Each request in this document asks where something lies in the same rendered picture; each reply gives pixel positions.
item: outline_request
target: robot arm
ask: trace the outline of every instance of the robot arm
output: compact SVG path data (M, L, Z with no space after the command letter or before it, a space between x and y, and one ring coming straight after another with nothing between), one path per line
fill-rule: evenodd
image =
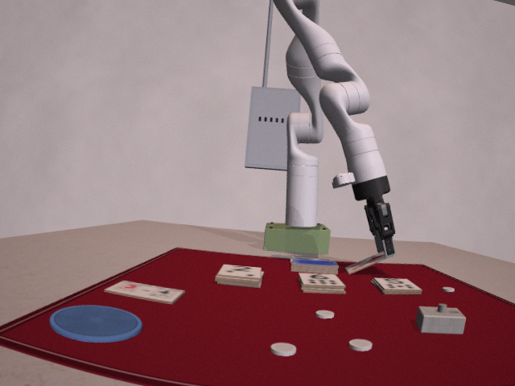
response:
M318 0L274 0L274 4L295 33L286 54L288 77L311 110L311 115L295 113L288 120L299 142L318 143L323 136L323 111L340 138L348 167L346 175L335 177L333 187L351 183L356 200L366 200L377 251L391 257L395 228L390 206L382 198L389 192L385 165L370 126L350 117L367 110L369 90L344 60L335 40L318 25ZM320 91L320 79L334 83Z

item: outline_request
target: white token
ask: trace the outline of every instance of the white token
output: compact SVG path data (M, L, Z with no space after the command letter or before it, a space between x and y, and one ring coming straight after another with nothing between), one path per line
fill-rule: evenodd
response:
M353 339L348 343L348 346L356 351L368 351L372 348L372 342L364 339Z
M274 343L270 350L275 354L279 356L292 356L295 355L295 352L297 352L297 347L295 347L293 344L289 343Z
M316 316L321 319L333 319L335 317L335 313L332 311L319 310L316 311Z

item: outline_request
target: blue disc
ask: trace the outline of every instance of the blue disc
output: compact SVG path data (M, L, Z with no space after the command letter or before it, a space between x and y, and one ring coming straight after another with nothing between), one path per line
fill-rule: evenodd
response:
M51 328L66 338L81 342L109 343L132 338L142 330L142 321L130 312L107 306L73 306L50 317Z

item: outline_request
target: gray pole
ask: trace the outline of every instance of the gray pole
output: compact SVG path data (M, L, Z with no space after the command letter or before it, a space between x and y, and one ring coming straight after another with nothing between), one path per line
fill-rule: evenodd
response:
M266 49L265 49L265 71L263 72L263 87L266 87L268 79L268 58L270 56L270 34L272 33L272 14L274 13L274 0L270 0L268 8L268 30L266 31Z

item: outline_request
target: red mat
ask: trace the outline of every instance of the red mat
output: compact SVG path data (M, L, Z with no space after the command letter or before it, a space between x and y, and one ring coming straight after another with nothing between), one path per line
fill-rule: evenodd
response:
M260 289L218 285L223 264L262 267ZM425 265L379 264L349 276L346 294L305 294L290 261L176 248L0 327L0 345L145 385L515 384L515 305ZM374 277L408 278L421 295L384 295ZM108 294L121 280L185 290L173 305ZM455 288L454 293L442 287ZM463 335L423 334L419 306L445 303L467 318ZM142 332L116 343L58 335L49 318L68 306L136 314ZM320 319L317 310L334 311ZM367 339L371 351L348 347ZM280 357L273 343L294 344Z

